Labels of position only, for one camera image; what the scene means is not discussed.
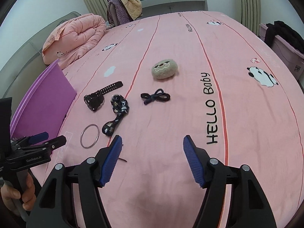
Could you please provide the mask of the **left hand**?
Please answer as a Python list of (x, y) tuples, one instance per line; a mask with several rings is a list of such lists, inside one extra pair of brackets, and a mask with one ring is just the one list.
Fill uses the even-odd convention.
[(22, 195), (17, 189), (7, 184), (4, 184), (1, 187), (1, 197), (3, 199), (4, 205), (17, 216), (20, 216), (20, 212), (15, 206), (13, 200), (22, 199), (23, 209), (25, 211), (31, 211), (37, 199), (35, 195), (35, 185), (33, 183), (32, 176), (29, 173), (27, 174), (26, 190), (23, 192)]

